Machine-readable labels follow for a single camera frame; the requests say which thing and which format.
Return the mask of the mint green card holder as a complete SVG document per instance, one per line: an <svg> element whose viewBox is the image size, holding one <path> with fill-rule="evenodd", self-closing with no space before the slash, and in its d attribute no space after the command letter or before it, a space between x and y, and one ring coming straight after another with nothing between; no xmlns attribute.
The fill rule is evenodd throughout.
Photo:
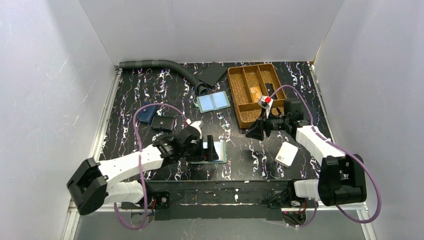
<svg viewBox="0 0 424 240"><path fill-rule="evenodd" d="M226 143L224 141L214 141L215 152L218 156L217 160L213 161L191 161L191 164L225 164L227 162Z"/></svg>

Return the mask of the black VIP credit card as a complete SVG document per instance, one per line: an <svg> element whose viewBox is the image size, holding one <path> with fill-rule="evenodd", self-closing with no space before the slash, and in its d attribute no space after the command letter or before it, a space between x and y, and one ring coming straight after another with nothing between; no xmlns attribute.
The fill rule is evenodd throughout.
<svg viewBox="0 0 424 240"><path fill-rule="evenodd" d="M265 89L268 93L268 96L271 96L275 92L273 84L272 83L265 83L264 85L265 85Z"/></svg>

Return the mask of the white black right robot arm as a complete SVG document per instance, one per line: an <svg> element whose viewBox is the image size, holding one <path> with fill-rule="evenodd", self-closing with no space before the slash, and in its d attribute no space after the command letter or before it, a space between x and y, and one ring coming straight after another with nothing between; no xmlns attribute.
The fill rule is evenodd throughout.
<svg viewBox="0 0 424 240"><path fill-rule="evenodd" d="M269 137L273 131L285 131L307 151L320 165L318 179L292 180L288 184L289 201L311 199L325 206L364 202L367 198L365 171L362 159L353 157L334 147L309 119L305 118L300 100L284 102L284 113L272 114L273 99L263 96L258 105L260 116L248 128L246 137L259 141Z"/></svg>

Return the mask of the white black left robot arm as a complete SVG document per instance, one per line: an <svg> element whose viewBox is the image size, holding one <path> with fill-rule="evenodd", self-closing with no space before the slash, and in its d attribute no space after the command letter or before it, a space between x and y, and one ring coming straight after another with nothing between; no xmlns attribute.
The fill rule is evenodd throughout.
<svg viewBox="0 0 424 240"><path fill-rule="evenodd" d="M144 172L158 170L180 159L194 164L225 161L225 144L204 136L201 121L195 121L177 134L166 134L141 150L115 159L96 162L92 157L82 161L66 184L80 215L88 215L112 203L141 205L148 191L144 180L127 182L130 177L142 177Z"/></svg>

